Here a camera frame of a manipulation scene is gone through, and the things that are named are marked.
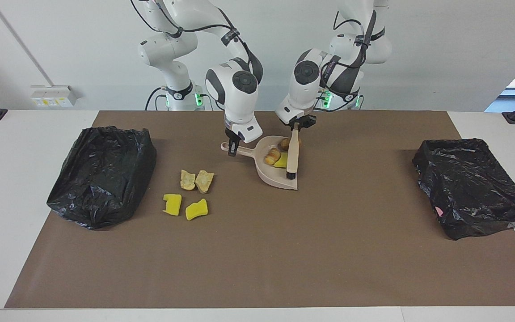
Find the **brown table surface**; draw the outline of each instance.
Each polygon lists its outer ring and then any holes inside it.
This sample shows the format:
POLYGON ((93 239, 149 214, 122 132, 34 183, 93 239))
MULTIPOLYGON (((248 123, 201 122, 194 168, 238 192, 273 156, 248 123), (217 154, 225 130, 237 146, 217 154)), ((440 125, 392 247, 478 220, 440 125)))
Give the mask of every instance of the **brown table surface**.
POLYGON ((299 191, 221 152, 219 113, 100 112, 94 126, 150 130, 149 190, 101 232, 50 214, 8 308, 515 306, 515 232, 449 240, 416 184, 421 142, 460 138, 446 112, 319 115, 301 134, 299 191), (209 194, 180 190, 180 169, 215 172, 209 194), (182 212, 206 198, 210 214, 163 214, 166 193, 182 212))

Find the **yellow sponge piece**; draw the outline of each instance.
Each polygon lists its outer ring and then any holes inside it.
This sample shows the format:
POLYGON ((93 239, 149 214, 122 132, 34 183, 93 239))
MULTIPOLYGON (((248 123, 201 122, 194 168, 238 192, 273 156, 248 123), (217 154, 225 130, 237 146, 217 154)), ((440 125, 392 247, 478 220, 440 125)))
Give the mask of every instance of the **yellow sponge piece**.
POLYGON ((182 204, 182 196, 168 194, 164 195, 163 199, 166 202, 166 210, 164 210, 164 212, 169 215, 179 216, 180 205, 182 204))
POLYGON ((195 202, 186 207, 186 219, 192 220, 199 216, 206 216, 208 214, 208 202, 206 199, 195 202))
POLYGON ((282 157, 274 163, 276 168, 287 168, 287 152, 282 152, 282 157))

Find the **beige dustpan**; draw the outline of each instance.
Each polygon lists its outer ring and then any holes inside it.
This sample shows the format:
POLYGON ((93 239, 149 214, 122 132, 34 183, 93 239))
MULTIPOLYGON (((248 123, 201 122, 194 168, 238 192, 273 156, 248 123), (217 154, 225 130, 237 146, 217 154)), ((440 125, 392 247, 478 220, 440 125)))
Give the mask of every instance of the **beige dustpan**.
MULTIPOLYGON (((285 139, 284 136, 266 136, 259 140, 255 149, 238 147, 237 153, 253 158, 259 177, 268 185, 281 189, 297 190, 297 178, 290 180, 287 178, 286 169, 266 165, 263 161, 270 149, 277 147, 283 139, 285 139)), ((228 143, 223 142, 220 148, 223 151, 228 151, 228 143)))

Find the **white electrical box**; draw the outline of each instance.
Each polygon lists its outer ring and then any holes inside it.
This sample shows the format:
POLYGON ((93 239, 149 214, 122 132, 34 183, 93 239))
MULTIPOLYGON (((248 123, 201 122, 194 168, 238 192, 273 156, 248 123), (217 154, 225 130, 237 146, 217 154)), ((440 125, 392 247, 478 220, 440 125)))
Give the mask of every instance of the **white electrical box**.
POLYGON ((61 107, 73 107, 77 101, 72 90, 57 92, 55 98, 61 107))
POLYGON ((37 107, 47 107, 48 105, 45 103, 45 100, 43 100, 43 96, 45 96, 45 92, 34 92, 31 95, 31 100, 37 107))
POLYGON ((45 95, 43 95, 43 102, 47 103, 47 106, 49 107, 59 107, 59 102, 57 102, 57 94, 59 92, 46 92, 45 95))

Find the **black plastic bag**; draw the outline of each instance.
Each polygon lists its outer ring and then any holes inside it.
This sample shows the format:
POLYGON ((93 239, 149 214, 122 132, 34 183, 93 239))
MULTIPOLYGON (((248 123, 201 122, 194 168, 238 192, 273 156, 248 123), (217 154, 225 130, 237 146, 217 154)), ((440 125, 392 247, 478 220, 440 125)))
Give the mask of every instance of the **black plastic bag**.
POLYGON ((515 228, 515 184, 483 140, 424 141, 413 164, 451 239, 515 228))
POLYGON ((47 205, 88 229, 133 216, 156 164, 148 130, 83 130, 67 156, 47 205))

